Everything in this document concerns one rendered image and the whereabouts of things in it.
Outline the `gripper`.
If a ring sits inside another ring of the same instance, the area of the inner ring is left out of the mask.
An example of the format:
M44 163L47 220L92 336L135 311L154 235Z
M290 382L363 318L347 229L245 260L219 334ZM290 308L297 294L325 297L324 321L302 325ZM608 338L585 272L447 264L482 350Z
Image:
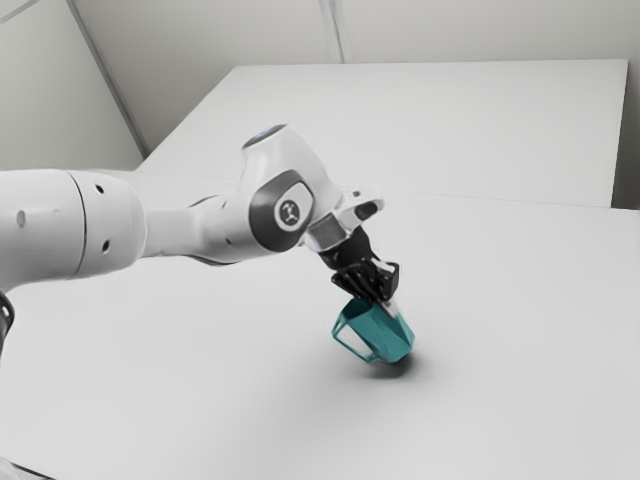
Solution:
M399 285L400 266L377 256L363 229L355 229L346 240L321 252L319 257L334 271L331 281L337 287L357 299L378 303L390 318L400 315L392 298Z

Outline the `teal faceted mug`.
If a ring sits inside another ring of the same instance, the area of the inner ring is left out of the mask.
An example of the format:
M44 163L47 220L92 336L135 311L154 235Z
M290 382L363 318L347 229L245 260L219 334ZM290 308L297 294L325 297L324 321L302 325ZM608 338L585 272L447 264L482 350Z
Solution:
M341 310L331 335L366 363L395 364L413 350L415 340L401 312L390 318L378 303L356 298Z

